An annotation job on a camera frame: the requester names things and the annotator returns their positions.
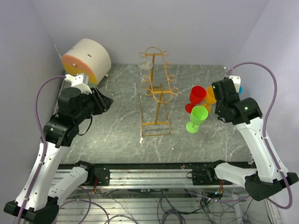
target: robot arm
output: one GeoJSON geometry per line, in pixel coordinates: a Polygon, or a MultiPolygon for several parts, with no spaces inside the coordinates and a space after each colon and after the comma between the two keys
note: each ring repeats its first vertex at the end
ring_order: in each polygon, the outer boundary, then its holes
{"type": "Polygon", "coordinates": [[[58,111],[43,128],[47,141],[47,154],[32,191],[29,197],[25,198],[37,167],[41,163],[42,142],[36,162],[22,192],[15,201],[8,202],[4,208],[6,213],[18,216],[21,204],[27,200],[21,217],[34,224],[51,224],[57,216],[60,204],[69,194],[77,186],[94,181],[93,165],[79,161],[70,175],[51,187],[60,161],[68,152],[72,140],[79,133],[79,125],[85,119],[91,119],[92,115],[108,111],[113,103],[112,99],[102,95],[97,88],[90,89],[87,85],[88,76],[83,73],[76,77],[66,75],[65,80],[71,82],[71,87],[61,91],[57,99],[58,111]]]}
{"type": "MultiPolygon", "coordinates": [[[[252,198],[261,201],[281,191],[285,188],[285,183],[263,140],[262,112],[254,99],[239,99],[236,89],[239,88],[240,82],[239,77],[230,77],[212,83],[217,100],[215,113],[219,120],[236,125],[249,147],[256,169],[238,168],[225,162],[216,166],[214,171],[218,179],[244,187],[252,198]]],[[[297,174],[288,171],[274,150],[268,135],[266,138],[289,184],[296,183],[297,174]]]]}

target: white container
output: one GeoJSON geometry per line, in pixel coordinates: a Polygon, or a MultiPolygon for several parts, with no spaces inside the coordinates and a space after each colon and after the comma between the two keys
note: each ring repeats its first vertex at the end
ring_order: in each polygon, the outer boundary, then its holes
{"type": "Polygon", "coordinates": [[[89,84],[99,84],[111,69],[111,60],[106,49],[90,39],[82,39],[62,56],[62,64],[68,74],[86,73],[89,84]]]}

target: white wall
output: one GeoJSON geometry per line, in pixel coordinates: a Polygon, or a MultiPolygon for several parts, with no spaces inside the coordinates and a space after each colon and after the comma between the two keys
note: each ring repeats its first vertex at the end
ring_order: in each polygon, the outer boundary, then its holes
{"type": "MultiPolygon", "coordinates": [[[[268,66],[276,75],[278,95],[270,114],[267,131],[280,158],[289,171],[299,174],[299,1],[270,0],[234,64],[255,61],[268,66]]],[[[253,65],[237,68],[244,93],[253,97],[266,114],[273,95],[273,82],[267,71],[253,65]]],[[[298,221],[299,183],[291,187],[294,203],[281,210],[285,224],[298,221]]],[[[287,192],[277,201],[287,205],[287,192]]]]}
{"type": "Polygon", "coordinates": [[[157,46],[173,63],[212,65],[237,57],[268,1],[32,0],[61,54],[90,38],[113,63],[157,46]]]}
{"type": "MultiPolygon", "coordinates": [[[[26,183],[38,152],[40,134],[34,119],[39,86],[60,75],[60,57],[30,1],[0,1],[0,205],[16,199],[26,183]]],[[[59,84],[52,82],[40,95],[42,124],[50,118],[59,84]]],[[[14,217],[0,212],[0,222],[14,217]]]]}

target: floor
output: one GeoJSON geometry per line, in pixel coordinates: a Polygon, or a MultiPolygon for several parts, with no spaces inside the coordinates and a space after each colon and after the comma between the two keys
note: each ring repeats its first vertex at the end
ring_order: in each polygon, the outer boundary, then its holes
{"type": "MultiPolygon", "coordinates": [[[[141,87],[145,75],[135,64],[113,64],[109,77],[98,85],[101,93],[114,100],[110,110],[93,117],[93,124],[84,136],[77,136],[70,152],[62,163],[73,164],[78,160],[91,163],[157,163],[157,162],[197,162],[197,161],[249,161],[249,149],[241,134],[232,124],[217,120],[214,111],[200,125],[197,133],[186,131],[190,114],[185,111],[189,103],[191,88],[201,85],[205,88],[211,82],[223,78],[222,66],[173,65],[168,74],[176,75],[171,87],[179,88],[167,103],[167,113],[171,133],[167,136],[141,136],[140,99],[145,121],[153,122],[157,111],[157,101],[145,96],[141,87]]],[[[162,65],[155,66],[154,82],[165,85],[165,71],[162,65]]],[[[164,106],[161,106],[159,121],[164,121],[164,106]]],[[[84,132],[89,125],[86,120],[80,125],[84,132]]],[[[160,126],[152,130],[166,132],[160,126]]]]}

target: metal frame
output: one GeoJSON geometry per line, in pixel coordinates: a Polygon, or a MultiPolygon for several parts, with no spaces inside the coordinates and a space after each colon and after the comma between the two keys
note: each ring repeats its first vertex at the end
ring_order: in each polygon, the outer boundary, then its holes
{"type": "MultiPolygon", "coordinates": [[[[101,189],[174,189],[174,188],[218,188],[219,180],[209,180],[205,167],[209,162],[195,163],[149,163],[149,164],[95,164],[95,173],[98,170],[106,170],[110,173],[107,178],[108,185],[98,182],[101,189]],[[189,172],[199,174],[199,181],[193,181],[189,172]]],[[[251,168],[247,162],[230,162],[231,165],[240,168],[251,168]]],[[[73,165],[60,165],[52,181],[57,184],[69,174],[73,165]]],[[[93,189],[94,183],[85,186],[93,189]]],[[[224,181],[226,188],[235,188],[237,185],[224,181]]]]}

